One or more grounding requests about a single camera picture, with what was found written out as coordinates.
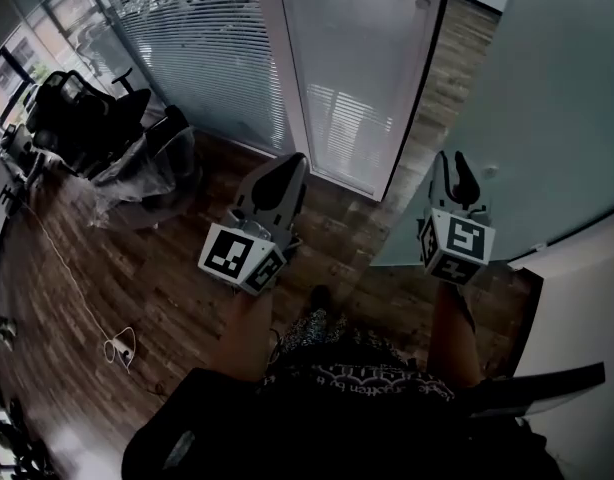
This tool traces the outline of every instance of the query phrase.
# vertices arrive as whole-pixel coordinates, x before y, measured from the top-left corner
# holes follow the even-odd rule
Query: plastic wrap
[[[95,176],[91,224],[140,229],[184,212],[193,201],[202,171],[190,128],[155,154],[143,135],[108,169]]]

